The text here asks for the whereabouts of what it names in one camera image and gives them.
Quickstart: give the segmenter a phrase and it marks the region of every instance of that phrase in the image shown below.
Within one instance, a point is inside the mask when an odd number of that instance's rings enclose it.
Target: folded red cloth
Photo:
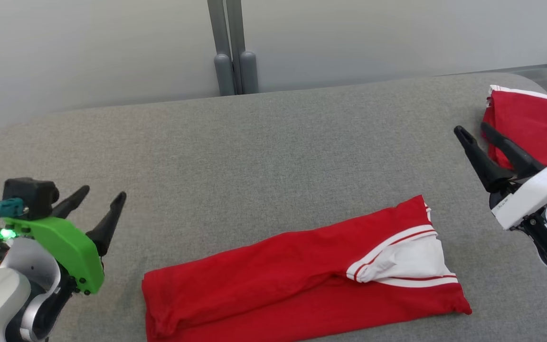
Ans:
[[[492,85],[483,121],[547,166],[546,94]],[[492,144],[489,157],[501,167],[512,169],[505,154]]]
[[[146,273],[150,342],[304,340],[472,311],[421,196]]]

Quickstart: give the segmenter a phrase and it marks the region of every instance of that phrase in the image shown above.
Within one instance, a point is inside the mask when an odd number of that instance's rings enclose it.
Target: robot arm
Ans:
[[[495,219],[503,229],[529,236],[547,267],[547,167],[488,123],[482,123],[481,129],[485,138],[506,155],[514,172],[489,159],[462,126],[457,126],[454,134],[490,193],[489,208]]]
[[[7,180],[0,218],[0,342],[47,341],[73,294],[96,294],[122,212],[120,193],[98,225],[84,234],[65,219],[82,203],[83,186],[54,208],[58,189],[30,178]]]

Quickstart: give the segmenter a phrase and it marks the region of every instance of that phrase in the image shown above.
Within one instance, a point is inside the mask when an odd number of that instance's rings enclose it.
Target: white wall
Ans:
[[[0,127],[218,95],[206,0],[0,0]]]
[[[243,0],[260,91],[547,64],[544,0]]]

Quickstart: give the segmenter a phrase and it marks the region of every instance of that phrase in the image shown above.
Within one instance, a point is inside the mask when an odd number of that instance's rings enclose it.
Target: green bracket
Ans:
[[[34,238],[75,277],[80,291],[98,293],[104,272],[94,242],[67,219],[46,217],[35,221],[4,218],[6,229]]]

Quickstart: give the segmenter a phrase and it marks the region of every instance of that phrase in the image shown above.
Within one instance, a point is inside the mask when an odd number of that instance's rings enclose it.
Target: red cloth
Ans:
[[[547,166],[547,95],[491,86],[490,106],[485,123],[510,138]],[[505,169],[512,169],[505,154],[489,144],[489,157]]]
[[[360,282],[368,276],[360,271],[383,247],[434,238],[426,207],[419,196],[146,273],[148,341],[295,341],[433,314],[471,314],[452,273]]]

